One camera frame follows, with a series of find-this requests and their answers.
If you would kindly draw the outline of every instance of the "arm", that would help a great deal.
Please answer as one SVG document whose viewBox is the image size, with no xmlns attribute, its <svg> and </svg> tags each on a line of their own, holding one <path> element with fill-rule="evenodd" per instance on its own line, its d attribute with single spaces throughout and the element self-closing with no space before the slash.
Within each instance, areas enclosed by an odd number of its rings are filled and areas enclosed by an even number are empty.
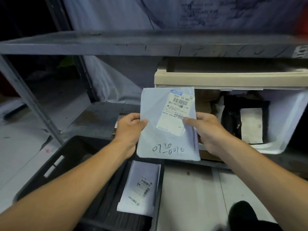
<svg viewBox="0 0 308 231">
<path fill-rule="evenodd" d="M 135 151 L 147 120 L 133 113 L 97 154 L 38 188 L 0 215 L 0 230 L 73 230 L 95 196 Z"/>
<path fill-rule="evenodd" d="M 206 149 L 220 157 L 252 190 L 283 230 L 308 229 L 308 182 L 278 166 L 228 133 L 212 114 L 184 121 L 197 129 Z"/>
</svg>

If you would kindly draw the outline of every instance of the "white label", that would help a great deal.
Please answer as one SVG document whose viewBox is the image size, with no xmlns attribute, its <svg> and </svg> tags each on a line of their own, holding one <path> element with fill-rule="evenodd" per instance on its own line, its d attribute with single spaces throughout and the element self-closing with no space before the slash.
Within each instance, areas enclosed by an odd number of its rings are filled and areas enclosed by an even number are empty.
<svg viewBox="0 0 308 231">
<path fill-rule="evenodd" d="M 241 134 L 246 143 L 263 143 L 262 108 L 241 109 Z"/>
<path fill-rule="evenodd" d="M 156 128 L 181 136 L 184 130 L 183 118 L 188 117 L 194 100 L 195 97 L 192 95 L 171 90 Z"/>
<path fill-rule="evenodd" d="M 137 206 L 143 201 L 143 199 L 147 196 L 152 182 L 149 182 L 146 178 L 141 177 L 137 182 L 137 185 L 133 189 L 131 195 L 128 197 L 134 204 Z"/>
<path fill-rule="evenodd" d="M 308 45 L 297 46 L 292 58 L 308 58 Z"/>
</svg>

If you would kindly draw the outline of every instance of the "black pants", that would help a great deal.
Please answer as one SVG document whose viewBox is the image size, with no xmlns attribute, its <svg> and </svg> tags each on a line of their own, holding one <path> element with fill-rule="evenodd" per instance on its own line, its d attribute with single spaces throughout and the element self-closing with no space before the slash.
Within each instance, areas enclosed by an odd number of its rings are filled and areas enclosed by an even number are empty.
<svg viewBox="0 0 308 231">
<path fill-rule="evenodd" d="M 233 204 L 229 212 L 228 220 L 231 231 L 282 231 L 276 223 L 259 221 L 253 208 L 246 201 L 239 201 Z"/>
</svg>

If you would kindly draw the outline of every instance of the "right forearm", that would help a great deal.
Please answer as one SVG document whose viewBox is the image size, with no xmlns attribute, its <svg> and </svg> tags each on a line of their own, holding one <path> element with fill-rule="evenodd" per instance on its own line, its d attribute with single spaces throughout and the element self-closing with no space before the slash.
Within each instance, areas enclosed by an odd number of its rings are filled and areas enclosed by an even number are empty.
<svg viewBox="0 0 308 231">
<path fill-rule="evenodd" d="M 278 166 L 247 143 L 227 136 L 219 157 L 266 206 L 285 230 L 308 226 L 308 182 Z"/>
</svg>

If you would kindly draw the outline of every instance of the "white envelope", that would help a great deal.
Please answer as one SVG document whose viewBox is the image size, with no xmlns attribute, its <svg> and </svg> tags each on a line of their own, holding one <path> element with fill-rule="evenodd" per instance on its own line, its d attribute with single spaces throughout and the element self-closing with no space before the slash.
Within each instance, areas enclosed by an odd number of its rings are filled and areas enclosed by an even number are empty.
<svg viewBox="0 0 308 231">
<path fill-rule="evenodd" d="M 181 136 L 156 128 L 171 90 L 195 96 L 194 87 L 145 88 L 141 94 L 140 118 L 148 119 L 141 132 L 137 155 L 144 158 L 200 160 L 198 137 L 195 128 L 184 125 Z M 195 103 L 191 105 L 190 118 L 196 118 Z"/>
<path fill-rule="evenodd" d="M 133 160 L 117 211 L 153 217 L 159 174 L 160 164 Z M 145 185 L 145 190 L 138 188 L 141 180 L 149 184 L 141 185 Z"/>
</svg>

